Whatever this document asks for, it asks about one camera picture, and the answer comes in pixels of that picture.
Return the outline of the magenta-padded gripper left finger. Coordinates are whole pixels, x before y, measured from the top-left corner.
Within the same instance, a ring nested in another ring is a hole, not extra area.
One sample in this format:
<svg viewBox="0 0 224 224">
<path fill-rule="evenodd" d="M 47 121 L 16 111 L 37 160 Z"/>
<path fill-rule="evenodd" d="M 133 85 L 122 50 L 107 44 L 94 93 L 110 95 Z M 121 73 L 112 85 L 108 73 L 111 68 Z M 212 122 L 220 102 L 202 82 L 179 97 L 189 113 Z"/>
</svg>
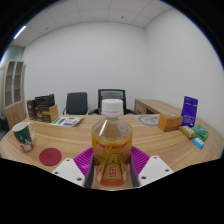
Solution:
<svg viewBox="0 0 224 224">
<path fill-rule="evenodd" d="M 64 159 L 53 174 L 84 188 L 91 188 L 94 177 L 93 149 L 83 151 L 74 159 Z"/>
</svg>

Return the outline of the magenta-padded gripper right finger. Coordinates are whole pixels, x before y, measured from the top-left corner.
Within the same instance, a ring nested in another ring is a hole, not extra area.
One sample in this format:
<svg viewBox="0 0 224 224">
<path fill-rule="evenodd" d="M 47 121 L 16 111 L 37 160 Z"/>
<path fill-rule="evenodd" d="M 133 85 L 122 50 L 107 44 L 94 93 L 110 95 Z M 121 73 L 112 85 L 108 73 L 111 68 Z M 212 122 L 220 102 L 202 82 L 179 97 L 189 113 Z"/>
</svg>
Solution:
<svg viewBox="0 0 224 224">
<path fill-rule="evenodd" d="M 130 175 L 134 188 L 143 187 L 172 173 L 173 170 L 159 156 L 149 156 L 132 147 Z"/>
</svg>

